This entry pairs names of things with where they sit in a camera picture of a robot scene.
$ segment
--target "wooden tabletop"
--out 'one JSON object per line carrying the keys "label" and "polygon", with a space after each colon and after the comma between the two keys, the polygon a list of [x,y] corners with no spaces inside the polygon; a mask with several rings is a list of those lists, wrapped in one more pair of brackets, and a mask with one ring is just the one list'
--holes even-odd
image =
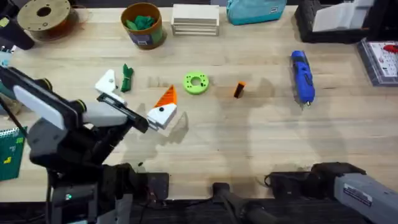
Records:
{"label": "wooden tabletop", "polygon": [[[120,79],[126,63],[135,76],[132,91],[121,96],[141,115],[174,85],[178,112],[168,129],[131,130],[106,160],[168,172],[170,198],[206,198],[211,184],[221,181],[242,196],[270,197],[264,175],[325,161],[350,162],[398,190],[398,88],[373,87],[353,45],[302,43],[295,8],[287,6],[279,21],[245,26],[228,23],[222,8],[219,37],[174,37],[171,8],[163,8],[168,37],[154,50],[134,46],[119,22],[123,9],[90,9],[75,33],[18,50],[11,64],[48,78],[69,100],[95,101],[95,83],[110,68]],[[317,92],[303,111],[292,92],[293,50],[306,52]],[[211,86],[193,96],[182,80],[196,70],[209,76]],[[247,86],[237,100],[238,81]],[[37,116],[24,109],[18,118],[32,126]],[[11,121],[0,123],[11,127]],[[29,151],[26,145],[19,178],[0,182],[0,201],[44,199],[46,172],[29,161]]]}

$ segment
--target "cup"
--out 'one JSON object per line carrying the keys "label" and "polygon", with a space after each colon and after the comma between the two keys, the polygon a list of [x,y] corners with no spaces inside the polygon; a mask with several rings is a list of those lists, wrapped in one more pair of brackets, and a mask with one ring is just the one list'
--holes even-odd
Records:
{"label": "cup", "polygon": [[[132,30],[126,25],[126,20],[134,22],[137,16],[151,16],[155,19],[152,27],[144,30]],[[129,6],[121,16],[124,29],[129,34],[131,40],[140,49],[154,49],[163,44],[166,33],[163,32],[162,16],[159,9],[151,3],[141,2]]]}

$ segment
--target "blue hot glue gun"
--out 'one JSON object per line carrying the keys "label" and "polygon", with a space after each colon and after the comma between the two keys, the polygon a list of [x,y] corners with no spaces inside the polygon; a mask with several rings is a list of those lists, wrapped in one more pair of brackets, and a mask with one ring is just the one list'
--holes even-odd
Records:
{"label": "blue hot glue gun", "polygon": [[302,104],[310,106],[315,97],[310,64],[302,50],[293,51],[291,58],[298,98]]}

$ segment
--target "sticker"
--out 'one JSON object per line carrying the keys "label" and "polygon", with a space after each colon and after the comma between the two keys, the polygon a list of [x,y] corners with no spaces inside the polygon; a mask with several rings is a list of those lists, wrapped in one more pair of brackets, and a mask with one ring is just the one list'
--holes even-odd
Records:
{"label": "sticker", "polygon": [[135,35],[129,32],[131,40],[137,45],[152,45],[154,41],[150,35]]}
{"label": "sticker", "polygon": [[345,194],[355,198],[356,200],[359,200],[360,202],[364,203],[365,205],[367,205],[369,207],[372,206],[373,198],[370,195],[368,195],[368,194],[356,189],[353,186],[350,186],[348,184],[344,184],[343,192]]}
{"label": "sticker", "polygon": [[7,159],[3,162],[3,164],[11,163],[11,157],[7,157]]}
{"label": "sticker", "polygon": [[17,144],[24,143],[24,138],[17,138]]}
{"label": "sticker", "polygon": [[275,12],[278,12],[278,6],[271,8],[271,12],[270,13],[275,13]]}

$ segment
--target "teal pouch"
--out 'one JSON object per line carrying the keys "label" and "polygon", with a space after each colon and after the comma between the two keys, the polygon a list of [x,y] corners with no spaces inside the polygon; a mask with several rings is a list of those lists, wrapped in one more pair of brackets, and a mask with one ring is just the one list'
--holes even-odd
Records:
{"label": "teal pouch", "polygon": [[230,23],[251,24],[279,19],[286,0],[228,0],[226,11]]}

